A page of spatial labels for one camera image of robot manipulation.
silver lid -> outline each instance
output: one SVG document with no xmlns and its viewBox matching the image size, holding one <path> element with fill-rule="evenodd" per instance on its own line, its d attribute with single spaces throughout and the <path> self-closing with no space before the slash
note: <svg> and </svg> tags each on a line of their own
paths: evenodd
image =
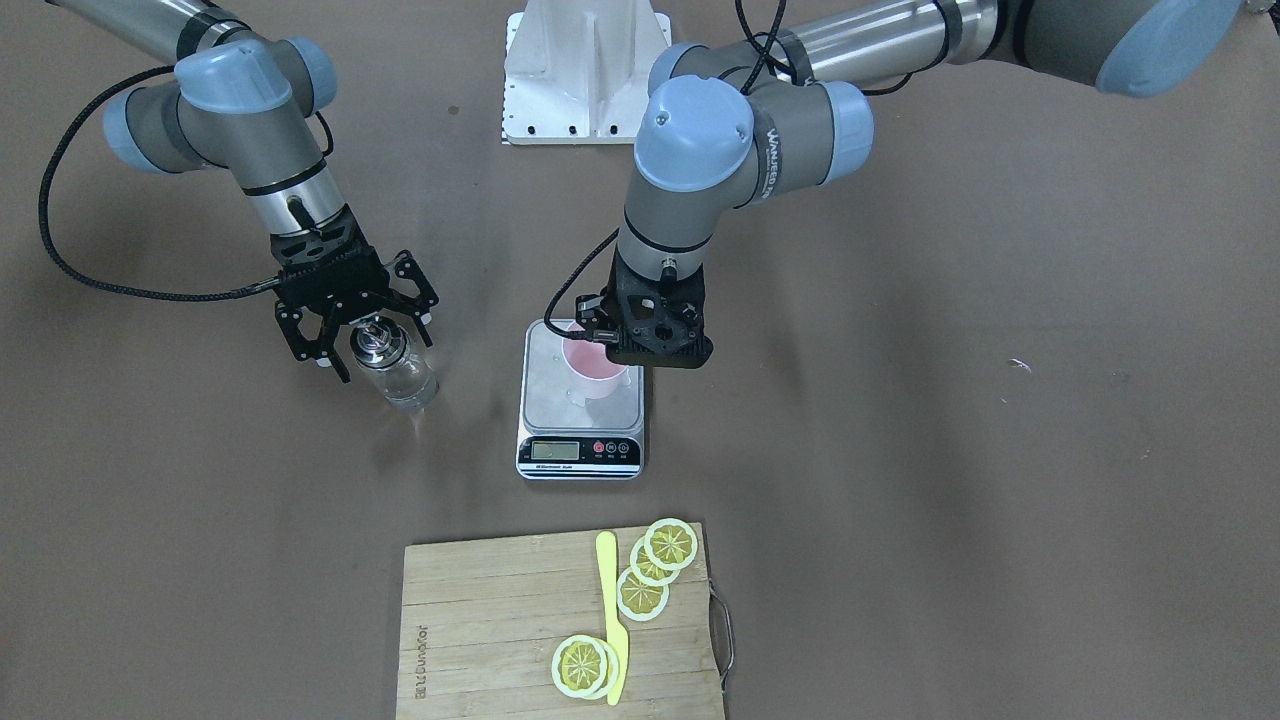
<svg viewBox="0 0 1280 720">
<path fill-rule="evenodd" d="M 404 329 L 387 318 L 375 318 L 351 333 L 351 351 L 356 361 L 375 370 L 398 363 L 407 346 L 408 336 Z"/>
</svg>

robotic arm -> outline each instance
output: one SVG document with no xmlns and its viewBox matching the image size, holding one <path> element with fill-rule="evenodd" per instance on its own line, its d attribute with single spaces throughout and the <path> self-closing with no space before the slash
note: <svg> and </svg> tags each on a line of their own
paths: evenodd
<svg viewBox="0 0 1280 720">
<path fill-rule="evenodd" d="M 334 351 L 343 325 L 390 310 L 411 316 L 424 342 L 439 302 L 407 251 L 383 265 L 347 206 L 306 118 L 333 100 L 337 76 L 306 38 L 270 41 L 205 0 L 49 0 L 142 51 L 175 63 L 175 81 L 108 104 L 104 131 L 128 165 L 154 173 L 232 172 L 271 236 L 280 264 L 275 318 L 298 360 L 349 373 Z M 390 273 L 417 287 L 390 287 Z M 310 310 L 317 337 L 300 331 Z"/>
<path fill-rule="evenodd" d="M 1239 8 L 1240 0 L 881 0 L 777 32 L 776 44 L 675 45 L 650 70 L 609 282 L 576 301 L 582 334 L 604 343 L 614 363 L 701 366 L 712 354 L 701 266 L 719 215 L 861 167 L 874 122 L 860 87 L 989 58 L 1149 97 L 1203 63 Z M 765 53 L 781 82 L 751 87 Z"/>
</svg>

gray table surface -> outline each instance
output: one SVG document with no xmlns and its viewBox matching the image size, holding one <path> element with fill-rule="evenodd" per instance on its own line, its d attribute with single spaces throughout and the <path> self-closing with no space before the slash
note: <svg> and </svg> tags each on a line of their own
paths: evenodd
<svg viewBox="0 0 1280 720">
<path fill-rule="evenodd" d="M 717 351 L 654 373 L 644 475 L 532 487 L 524 331 L 618 223 L 628 149 L 499 145 L 522 3 L 228 5 L 334 58 L 330 164 L 443 297 L 440 396 L 410 421 L 294 363 L 268 297 L 63 277 L 36 232 L 47 155 L 154 63 L 0 4 L 0 716 L 392 717 L 404 546 L 663 515 L 705 523 L 732 720 L 1280 715 L 1266 19 L 1146 102 L 989 61 L 874 100 L 861 172 L 724 217 Z M 748 8 L 764 24 L 772 3 Z M 677 40 L 737 37 L 727 0 L 657 9 Z M 96 123 L 52 225 L 110 281 L 274 272 L 227 174 L 128 170 Z"/>
</svg>

pink cup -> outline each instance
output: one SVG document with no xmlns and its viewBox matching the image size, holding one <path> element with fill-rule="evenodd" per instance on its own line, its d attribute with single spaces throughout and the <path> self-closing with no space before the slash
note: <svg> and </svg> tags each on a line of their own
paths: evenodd
<svg viewBox="0 0 1280 720">
<path fill-rule="evenodd" d="M 582 400 L 608 397 L 627 374 L 627 366 L 611 363 L 598 342 L 564 338 L 561 355 L 570 369 L 570 389 Z"/>
</svg>

wooden cutting board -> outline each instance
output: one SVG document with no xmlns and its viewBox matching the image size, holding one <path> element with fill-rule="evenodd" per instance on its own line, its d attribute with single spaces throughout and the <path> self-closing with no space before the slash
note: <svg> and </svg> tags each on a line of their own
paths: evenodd
<svg viewBox="0 0 1280 720">
<path fill-rule="evenodd" d="M 552 684 L 568 635 L 604 638 L 599 530 L 416 544 L 404 550 L 397 720 L 724 720 L 708 623 L 703 528 L 694 564 L 658 618 L 634 623 L 622 700 L 564 697 Z M 618 571 L 645 528 L 620 528 Z"/>
</svg>

